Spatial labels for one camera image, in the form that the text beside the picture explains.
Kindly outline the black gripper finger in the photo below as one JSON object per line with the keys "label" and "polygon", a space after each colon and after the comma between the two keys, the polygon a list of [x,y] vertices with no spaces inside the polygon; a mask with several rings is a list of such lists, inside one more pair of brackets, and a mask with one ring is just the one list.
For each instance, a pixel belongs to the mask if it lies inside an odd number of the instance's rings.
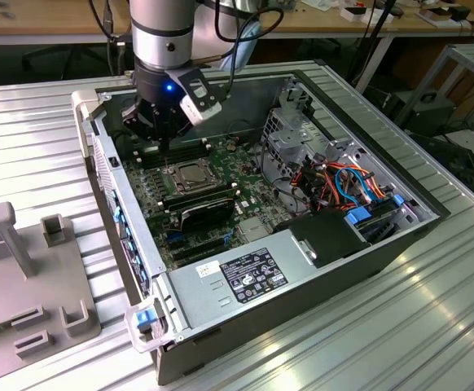
{"label": "black gripper finger", "polygon": [[135,103],[121,110],[123,125],[139,138],[158,144],[162,154],[169,151],[169,121],[165,112],[154,103],[136,99]]}
{"label": "black gripper finger", "polygon": [[174,139],[181,138],[193,127],[191,121],[180,107],[171,108],[169,115],[168,148]]}

